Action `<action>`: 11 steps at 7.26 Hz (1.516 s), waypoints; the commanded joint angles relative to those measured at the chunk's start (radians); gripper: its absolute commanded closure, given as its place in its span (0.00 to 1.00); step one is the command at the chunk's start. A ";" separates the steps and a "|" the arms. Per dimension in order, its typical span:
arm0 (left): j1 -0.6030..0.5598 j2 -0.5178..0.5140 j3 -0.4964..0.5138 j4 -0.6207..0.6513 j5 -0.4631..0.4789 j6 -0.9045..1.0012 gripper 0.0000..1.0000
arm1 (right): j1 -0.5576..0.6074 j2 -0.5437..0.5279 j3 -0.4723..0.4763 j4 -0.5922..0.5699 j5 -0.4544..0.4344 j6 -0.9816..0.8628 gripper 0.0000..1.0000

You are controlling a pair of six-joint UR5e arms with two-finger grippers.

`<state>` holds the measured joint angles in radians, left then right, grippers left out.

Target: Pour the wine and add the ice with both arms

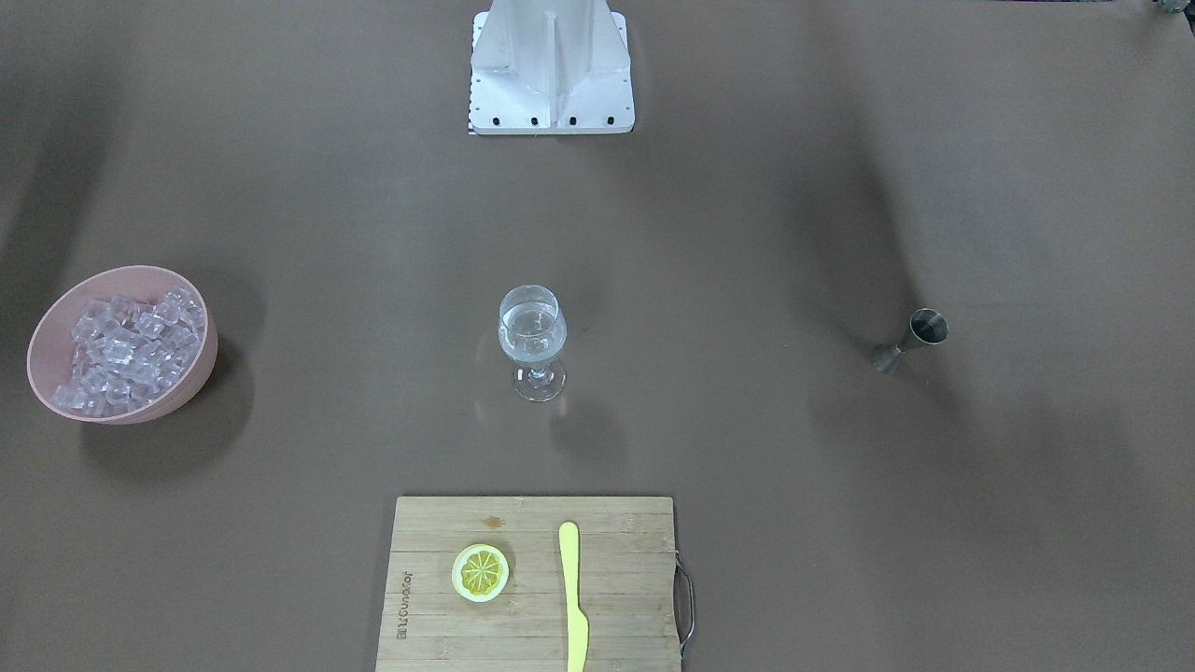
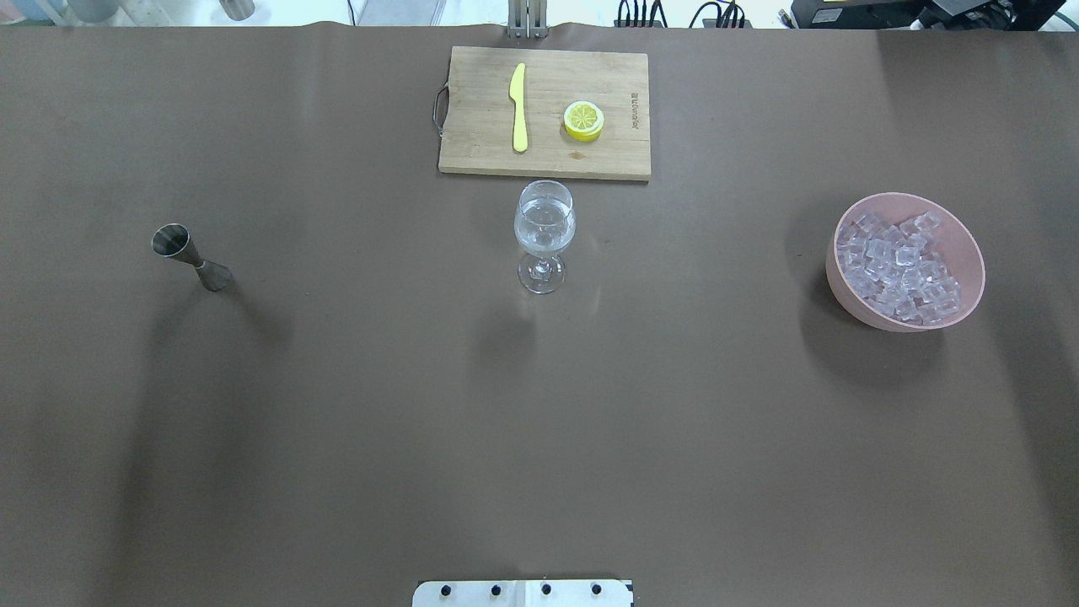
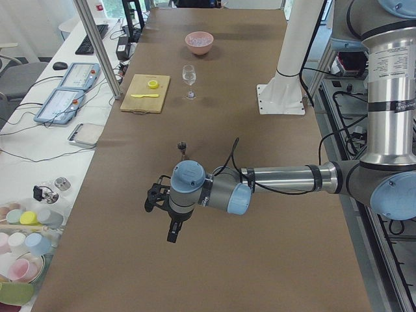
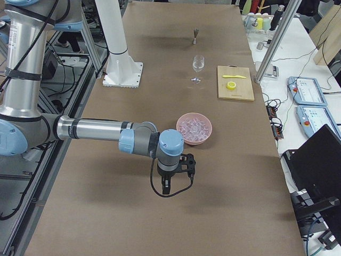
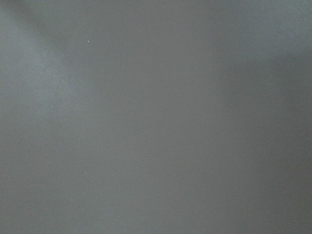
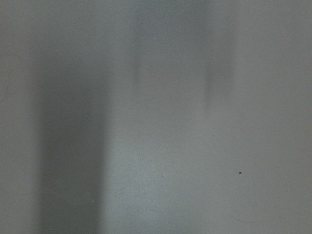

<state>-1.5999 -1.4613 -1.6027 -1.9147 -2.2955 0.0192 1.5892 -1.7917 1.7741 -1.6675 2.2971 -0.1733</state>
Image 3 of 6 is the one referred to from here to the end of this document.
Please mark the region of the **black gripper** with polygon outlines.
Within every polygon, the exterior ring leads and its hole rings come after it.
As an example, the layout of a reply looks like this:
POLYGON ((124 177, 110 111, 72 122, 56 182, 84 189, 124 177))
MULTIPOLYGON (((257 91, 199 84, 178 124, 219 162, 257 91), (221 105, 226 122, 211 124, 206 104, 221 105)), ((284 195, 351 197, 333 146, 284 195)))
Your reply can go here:
POLYGON ((171 222, 167 236, 168 242, 176 243, 179 232, 181 230, 182 222, 187 221, 192 216, 193 212, 193 209, 186 213, 179 213, 173 209, 169 209, 168 215, 171 218, 171 222))

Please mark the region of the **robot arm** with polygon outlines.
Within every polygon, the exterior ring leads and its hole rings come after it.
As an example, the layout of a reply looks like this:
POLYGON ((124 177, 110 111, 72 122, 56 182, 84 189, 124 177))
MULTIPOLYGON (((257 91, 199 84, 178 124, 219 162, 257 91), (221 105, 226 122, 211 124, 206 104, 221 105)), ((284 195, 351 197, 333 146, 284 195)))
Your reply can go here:
POLYGON ((164 192, 175 242, 196 205, 244 214, 260 190, 345 194, 391 220, 415 216, 415 2, 337 1, 333 39, 369 53, 367 149, 357 161, 274 168, 217 168, 180 162, 164 192))

